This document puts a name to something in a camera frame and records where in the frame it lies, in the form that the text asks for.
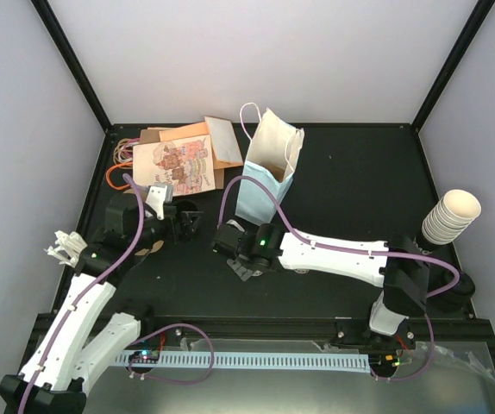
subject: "purple cable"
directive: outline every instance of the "purple cable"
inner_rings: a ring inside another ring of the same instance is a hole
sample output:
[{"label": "purple cable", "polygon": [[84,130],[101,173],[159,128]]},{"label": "purple cable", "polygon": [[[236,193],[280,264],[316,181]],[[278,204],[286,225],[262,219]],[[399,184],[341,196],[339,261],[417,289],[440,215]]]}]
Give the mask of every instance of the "purple cable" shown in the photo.
[{"label": "purple cable", "polygon": [[[205,332],[203,332],[200,328],[190,325],[189,323],[174,323],[172,325],[167,325],[161,329],[156,330],[155,332],[151,333],[150,335],[146,335],[141,339],[137,339],[131,345],[136,345],[138,343],[144,342],[150,338],[153,338],[156,335],[161,334],[162,332],[165,332],[166,330],[173,329],[173,328],[187,328],[187,329],[192,329],[195,330],[198,334],[200,334],[205,341],[207,341],[207,344],[210,347],[210,365],[207,367],[207,370],[199,377],[196,379],[190,379],[187,381],[182,381],[179,379],[170,379],[170,378],[165,378],[165,377],[160,377],[158,375],[146,375],[144,374],[144,378],[148,378],[149,380],[158,380],[162,382],[167,382],[169,384],[175,384],[178,386],[193,386],[194,384],[198,384],[205,380],[211,373],[211,370],[213,369],[213,365],[215,364],[215,349],[213,349],[213,344],[211,343],[210,338],[207,336]],[[131,373],[131,375],[134,375],[136,377],[141,377],[142,374],[135,373],[133,372],[133,362],[131,361],[128,364],[128,371]]]},{"label": "purple cable", "polygon": [[402,378],[379,377],[378,375],[376,375],[374,370],[372,368],[370,368],[370,374],[376,380],[383,380],[383,381],[387,381],[387,382],[403,382],[403,381],[413,380],[416,377],[425,373],[426,370],[429,368],[432,360],[434,359],[435,338],[434,338],[434,330],[431,327],[431,321],[429,320],[428,315],[424,314],[423,317],[426,319],[426,323],[428,324],[428,329],[429,329],[429,357],[426,360],[426,363],[423,364],[422,367],[419,370],[417,370],[415,373],[412,373],[411,375],[407,375],[406,377],[402,377]]},{"label": "purple cable", "polygon": [[[284,222],[284,225],[292,233],[298,240],[305,244],[310,244],[309,239],[305,239],[302,235],[300,235],[290,224],[288,221],[288,218],[285,216],[284,212],[282,211],[282,208],[280,207],[280,203],[277,201],[277,199],[274,197],[274,195],[263,185],[261,184],[258,180],[253,179],[251,177],[248,177],[246,175],[240,175],[238,177],[234,177],[233,179],[230,180],[229,184],[227,185],[227,188],[225,188],[224,193],[222,195],[222,202],[221,202],[221,209],[219,210],[219,222],[217,224],[217,227],[222,224],[222,219],[224,217],[224,207],[226,206],[227,203],[227,198],[229,196],[230,188],[232,185],[241,179],[246,179],[247,181],[250,181],[257,185],[261,190],[265,192],[265,194],[271,199],[273,202],[274,206],[276,207],[277,212],[280,215],[280,218],[282,218],[282,221]],[[370,256],[387,256],[387,257],[396,257],[399,259],[412,259],[412,260],[420,260],[420,261],[426,261],[428,263],[443,267],[447,270],[449,270],[453,275],[453,280],[451,280],[449,283],[447,283],[445,286],[442,286],[438,289],[435,289],[434,291],[428,292],[428,298],[431,298],[432,296],[439,295],[440,293],[448,291],[450,288],[455,286],[458,281],[461,279],[461,274],[458,272],[456,267],[450,265],[446,261],[436,259],[434,257],[429,257],[429,256],[424,256],[422,254],[412,254],[412,253],[402,253],[402,252],[368,252],[368,250],[360,250],[358,248],[341,248],[339,246],[332,246],[329,244],[325,243],[320,243],[317,242],[315,243],[315,246],[317,248],[326,248],[328,250],[334,250],[336,252],[342,252],[342,253],[350,253],[350,254],[364,254],[364,255],[370,255]]]},{"label": "purple cable", "polygon": [[[127,250],[125,250],[125,252],[123,252],[121,257],[119,259],[117,259],[113,265],[108,267],[102,274],[100,274],[100,276],[95,278],[79,295],[77,295],[75,300],[73,300],[73,302],[72,302],[73,306],[77,306],[77,304],[80,302],[80,300],[89,292],[90,289],[92,289],[94,286],[96,286],[99,282],[106,279],[111,274],[111,272],[116,270],[116,268],[118,268],[125,261],[125,259],[127,259],[127,257],[133,252],[133,250],[136,247],[136,243],[138,243],[138,241],[141,238],[142,227],[144,226],[144,203],[142,202],[141,193],[140,193],[138,186],[135,184],[135,182],[130,177],[130,175],[123,174],[123,179],[127,183],[129,183],[131,188],[135,191],[136,202],[138,203],[138,227],[136,228],[135,238],[130,243],[130,246],[128,246]],[[54,333],[52,334],[52,336],[48,340],[47,347],[44,349],[44,352],[42,353],[41,358],[39,359],[38,365],[42,366],[47,361],[48,355],[50,354],[50,351],[51,351],[54,343],[56,342],[56,338],[60,334],[60,331],[62,330],[62,328],[66,324],[66,321],[69,318],[69,316],[71,315],[71,313],[72,312],[70,310],[66,310],[63,317],[60,319],[60,322],[56,326]],[[37,370],[31,376],[31,380],[29,381],[29,383],[27,384],[27,387],[25,388],[25,391],[23,392],[22,400],[20,401],[20,405],[19,405],[19,408],[17,410],[17,414],[23,414],[25,412],[25,405],[26,405],[27,400],[29,398],[29,394],[31,393],[31,390],[33,389],[34,383],[39,378],[40,373],[41,373],[41,371]]]}]

